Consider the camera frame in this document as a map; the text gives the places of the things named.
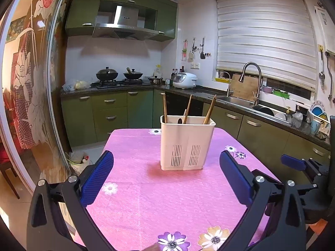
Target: faucet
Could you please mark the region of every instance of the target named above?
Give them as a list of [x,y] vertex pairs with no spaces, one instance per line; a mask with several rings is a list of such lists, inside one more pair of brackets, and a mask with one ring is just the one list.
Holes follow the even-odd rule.
[[255,106],[257,106],[258,103],[259,103],[259,90],[261,89],[261,82],[262,82],[262,72],[261,72],[261,68],[259,68],[259,66],[258,66],[256,63],[254,63],[254,62],[248,62],[248,63],[245,64],[244,67],[243,67],[242,74],[241,74],[241,77],[239,78],[239,81],[240,81],[241,83],[243,83],[243,81],[244,81],[244,74],[246,73],[246,69],[247,69],[247,67],[250,66],[250,65],[254,65],[254,66],[256,66],[256,68],[258,69],[258,72],[259,72],[259,74],[258,74],[258,88],[257,88],[257,94],[255,95],[255,93],[253,92],[254,97],[256,97],[256,100],[255,100]]
[[232,79],[231,79],[231,76],[230,76],[230,74],[228,72],[222,72],[222,73],[220,73],[219,74],[219,78],[220,78],[220,75],[223,74],[223,73],[226,73],[229,76],[229,83],[228,83],[228,89],[227,89],[227,97],[229,97],[229,93],[230,93],[229,88],[230,88],[230,82],[231,82]]

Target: red chair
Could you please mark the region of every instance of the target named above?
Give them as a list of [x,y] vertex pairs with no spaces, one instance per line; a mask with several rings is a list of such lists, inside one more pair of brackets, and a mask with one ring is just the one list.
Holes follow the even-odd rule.
[[[21,146],[19,144],[18,139],[14,139],[14,143],[16,145],[16,148],[20,148],[20,150],[18,149],[18,152],[22,152],[23,150],[21,149]],[[12,182],[9,180],[7,174],[6,174],[6,170],[11,169],[14,176],[17,177],[17,173],[15,172],[12,163],[10,162],[10,159],[7,155],[6,149],[4,147],[4,145],[1,143],[0,144],[0,171],[3,175],[3,177],[5,178],[5,180],[7,181],[8,185],[11,187],[11,189],[13,190],[14,194],[16,195],[16,197],[18,199],[20,199],[18,193],[16,192],[16,189],[14,188]]]

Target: table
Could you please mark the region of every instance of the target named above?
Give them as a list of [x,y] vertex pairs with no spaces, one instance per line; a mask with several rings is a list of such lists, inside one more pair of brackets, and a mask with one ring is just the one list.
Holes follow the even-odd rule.
[[[204,251],[217,250],[217,245],[205,243],[206,237],[218,231],[219,245],[222,244],[246,210],[220,169],[220,153],[229,150],[239,164],[275,177],[220,128],[214,129],[202,170],[163,171],[159,131],[113,131],[104,150],[113,153],[114,167],[87,210],[118,251],[142,250],[156,243],[159,235],[167,239],[169,233],[175,232],[186,235],[185,240],[180,240],[185,243],[178,246],[182,251],[198,251],[202,247]],[[264,215],[252,241],[260,239],[267,220]],[[180,233],[175,237],[184,238]],[[77,233],[75,241],[83,244]]]

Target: green tray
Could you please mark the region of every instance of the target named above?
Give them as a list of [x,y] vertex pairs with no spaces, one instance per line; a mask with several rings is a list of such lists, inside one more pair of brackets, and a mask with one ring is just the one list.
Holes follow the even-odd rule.
[[285,98],[285,99],[289,99],[289,98],[290,98],[290,95],[287,94],[287,93],[284,93],[284,92],[273,91],[272,93],[273,93],[274,95],[283,97],[283,98]]

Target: checkered cloth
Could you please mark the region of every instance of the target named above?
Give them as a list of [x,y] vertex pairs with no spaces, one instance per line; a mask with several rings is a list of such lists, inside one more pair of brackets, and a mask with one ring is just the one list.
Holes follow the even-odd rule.
[[13,84],[16,77],[15,66],[18,61],[18,56],[21,52],[24,52],[25,57],[31,52],[31,59],[27,69],[27,73],[31,75],[31,82],[26,83],[28,90],[29,100],[32,98],[32,81],[33,76],[31,70],[34,68],[34,59],[33,59],[33,45],[32,45],[32,36],[31,31],[28,31],[23,36],[23,41],[21,44],[21,50],[18,53],[13,54],[12,69],[11,69],[11,78],[10,78],[10,88],[11,95],[14,97],[15,113],[16,118],[14,119],[14,126],[16,129],[16,134],[19,139],[20,145],[23,149],[29,149],[35,146],[35,142],[31,134],[31,125],[27,121],[22,121],[22,119],[28,119],[28,107],[30,102],[26,101],[23,93],[23,87],[20,86],[18,89],[15,89]]

